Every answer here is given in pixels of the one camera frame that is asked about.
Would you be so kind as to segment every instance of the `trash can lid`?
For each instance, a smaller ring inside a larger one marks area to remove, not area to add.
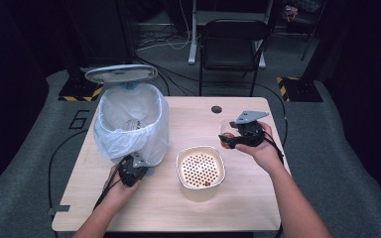
[[[92,69],[85,78],[96,83],[139,82],[157,76],[157,70],[146,64],[120,64]]]

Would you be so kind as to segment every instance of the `white plastic bag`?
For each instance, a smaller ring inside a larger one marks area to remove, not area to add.
[[[159,164],[169,147],[169,105],[148,83],[134,89],[114,86],[101,96],[94,138],[110,160],[137,152],[148,167]]]

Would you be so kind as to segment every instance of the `chair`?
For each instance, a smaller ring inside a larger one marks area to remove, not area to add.
[[[253,72],[250,96],[253,95],[262,44],[267,25],[252,20],[214,20],[208,22],[200,43],[199,96],[202,96],[203,70]]]
[[[305,60],[308,49],[311,46],[312,39],[318,33],[317,32],[318,25],[323,15],[323,11],[325,9],[327,0],[323,0],[320,2],[322,2],[322,4],[319,7],[317,12],[313,13],[313,12],[308,12],[306,10],[304,11],[303,9],[300,9],[299,14],[295,18],[295,20],[287,24],[287,29],[289,32],[297,32],[301,34],[308,33],[308,37],[307,37],[308,43],[305,47],[305,51],[303,52],[301,61]]]

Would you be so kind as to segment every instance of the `wooden table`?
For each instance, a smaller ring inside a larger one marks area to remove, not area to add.
[[[243,110],[268,111],[261,121],[268,123],[282,150],[268,102],[260,97],[166,97],[170,108],[171,144],[156,166],[153,176],[145,177],[138,191],[118,212],[109,231],[195,232],[277,230],[280,216],[268,174],[250,157],[220,146],[219,124],[235,119]],[[220,106],[215,114],[212,106]],[[56,231],[75,231],[92,212],[108,178],[113,162],[103,158],[88,131],[53,222]],[[212,146],[222,156],[226,177],[214,198],[205,202],[186,199],[176,170],[177,154],[188,147]]]

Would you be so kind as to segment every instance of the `perforated basket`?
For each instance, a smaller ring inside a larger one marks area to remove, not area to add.
[[[177,157],[182,194],[192,201],[213,198],[225,179],[225,167],[218,151],[200,146],[182,150]]]

